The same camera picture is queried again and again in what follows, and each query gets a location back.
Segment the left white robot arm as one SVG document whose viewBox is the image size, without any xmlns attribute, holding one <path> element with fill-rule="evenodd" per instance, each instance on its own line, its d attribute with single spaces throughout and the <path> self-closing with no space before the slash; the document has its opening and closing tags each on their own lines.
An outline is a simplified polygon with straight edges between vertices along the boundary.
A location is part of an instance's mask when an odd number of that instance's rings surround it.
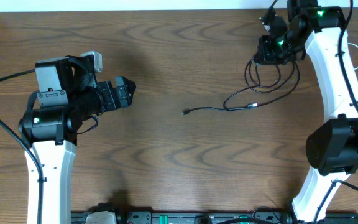
<svg viewBox="0 0 358 224">
<path fill-rule="evenodd" d="M 71 222 L 71 175 L 79 128 L 89 119 L 132 104 L 135 82 L 118 76 L 98 82 L 103 57 L 40 60 L 35 64 L 38 91 L 31 94 L 19 121 L 29 175 L 28 223 Z"/>
</svg>

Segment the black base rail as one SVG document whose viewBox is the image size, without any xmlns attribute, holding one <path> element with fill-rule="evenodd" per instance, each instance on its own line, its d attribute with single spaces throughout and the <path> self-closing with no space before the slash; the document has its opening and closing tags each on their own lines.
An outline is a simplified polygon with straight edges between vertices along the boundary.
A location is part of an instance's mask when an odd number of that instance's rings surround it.
<svg viewBox="0 0 358 224">
<path fill-rule="evenodd" d="M 261 206 L 245 212 L 174 212 L 151 208 L 123 209 L 101 203 L 87 211 L 72 211 L 72 223 L 197 224 L 197 223 L 298 223 L 289 211 Z"/>
</svg>

